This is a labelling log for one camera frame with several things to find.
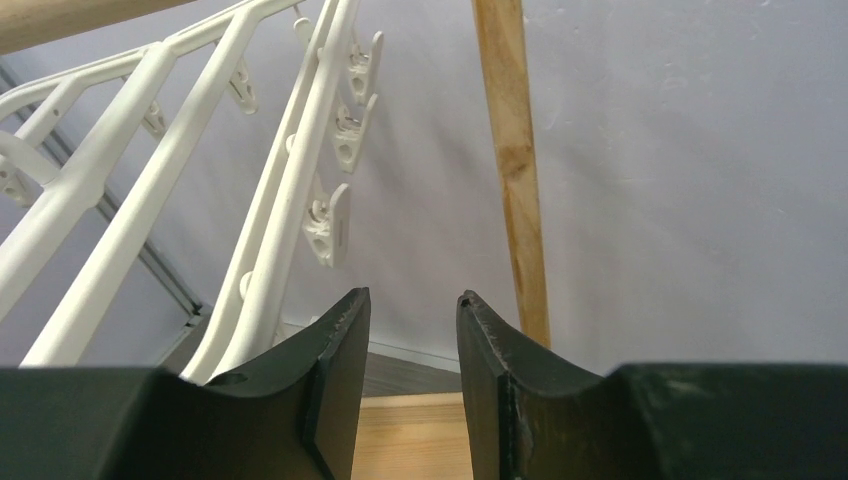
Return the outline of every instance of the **wooden post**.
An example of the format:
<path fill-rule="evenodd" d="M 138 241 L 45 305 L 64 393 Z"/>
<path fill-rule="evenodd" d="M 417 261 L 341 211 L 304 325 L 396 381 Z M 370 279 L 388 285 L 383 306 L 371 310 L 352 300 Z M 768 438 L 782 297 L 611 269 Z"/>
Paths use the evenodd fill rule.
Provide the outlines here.
<path fill-rule="evenodd" d="M 0 0 L 0 55 L 193 0 Z"/>
<path fill-rule="evenodd" d="M 521 0 L 472 0 L 521 329 L 550 348 Z"/>

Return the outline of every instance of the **white drying rack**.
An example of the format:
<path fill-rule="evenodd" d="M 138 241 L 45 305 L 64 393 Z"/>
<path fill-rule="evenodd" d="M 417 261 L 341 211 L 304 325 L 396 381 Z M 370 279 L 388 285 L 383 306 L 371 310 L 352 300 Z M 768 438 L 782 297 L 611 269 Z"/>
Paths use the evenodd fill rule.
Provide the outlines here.
<path fill-rule="evenodd" d="M 22 367 L 75 365 L 101 323 L 180 172 L 225 90 L 247 113 L 256 92 L 242 55 L 263 19 L 302 0 L 245 0 L 162 42 L 137 48 L 10 90 L 0 119 L 36 102 L 14 134 L 0 132 L 0 189 L 29 211 L 0 245 L 0 321 L 31 285 L 83 213 L 94 207 L 106 179 L 139 125 L 159 145 L 97 243 Z M 353 30 L 359 0 L 325 0 L 316 25 L 295 22 L 306 49 L 241 235 L 203 340 L 182 373 L 203 384 L 271 347 L 298 232 L 319 259 L 338 265 L 347 250 L 350 187 L 330 196 L 316 174 L 325 134 L 341 169 L 353 173 L 377 100 L 374 84 L 382 33 L 363 54 Z M 177 59 L 216 44 L 170 126 L 156 94 Z M 336 91 L 345 73 L 361 122 Z M 116 78 L 124 86 L 61 168 L 36 149 L 89 87 Z M 43 192 L 34 198 L 29 181 Z"/>

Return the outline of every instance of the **gray floor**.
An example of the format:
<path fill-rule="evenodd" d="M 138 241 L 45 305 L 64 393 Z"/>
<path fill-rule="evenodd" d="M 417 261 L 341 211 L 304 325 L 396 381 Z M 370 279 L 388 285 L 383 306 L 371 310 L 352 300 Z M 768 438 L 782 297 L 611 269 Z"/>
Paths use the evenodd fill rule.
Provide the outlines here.
<path fill-rule="evenodd" d="M 199 325 L 163 363 L 171 371 L 179 372 L 194 354 L 206 323 Z M 385 395 L 411 395 L 419 393 L 459 392 L 462 384 L 458 373 L 425 367 L 412 362 L 368 354 L 365 363 L 365 384 L 362 395 L 379 397 Z"/>

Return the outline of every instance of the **black object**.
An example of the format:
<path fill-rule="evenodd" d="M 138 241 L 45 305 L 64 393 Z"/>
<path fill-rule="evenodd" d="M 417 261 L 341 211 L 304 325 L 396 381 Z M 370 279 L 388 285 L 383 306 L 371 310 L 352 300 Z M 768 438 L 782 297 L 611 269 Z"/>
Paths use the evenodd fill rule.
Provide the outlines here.
<path fill-rule="evenodd" d="M 162 369 L 0 371 L 0 478 L 350 478 L 371 301 L 355 289 L 199 387 Z"/>
<path fill-rule="evenodd" d="M 476 293 L 457 307 L 476 479 L 848 479 L 848 368 L 633 364 L 603 378 Z"/>

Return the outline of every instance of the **wooden plank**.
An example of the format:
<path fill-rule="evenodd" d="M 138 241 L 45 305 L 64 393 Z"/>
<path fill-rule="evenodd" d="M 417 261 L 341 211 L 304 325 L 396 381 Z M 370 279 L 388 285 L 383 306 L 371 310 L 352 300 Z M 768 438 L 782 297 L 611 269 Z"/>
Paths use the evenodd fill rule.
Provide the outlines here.
<path fill-rule="evenodd" d="M 0 0 L 0 54 L 193 0 Z"/>
<path fill-rule="evenodd" d="M 472 479 L 461 393 L 363 398 L 357 479 Z"/>
<path fill-rule="evenodd" d="M 550 348 L 521 0 L 472 0 L 521 329 Z"/>

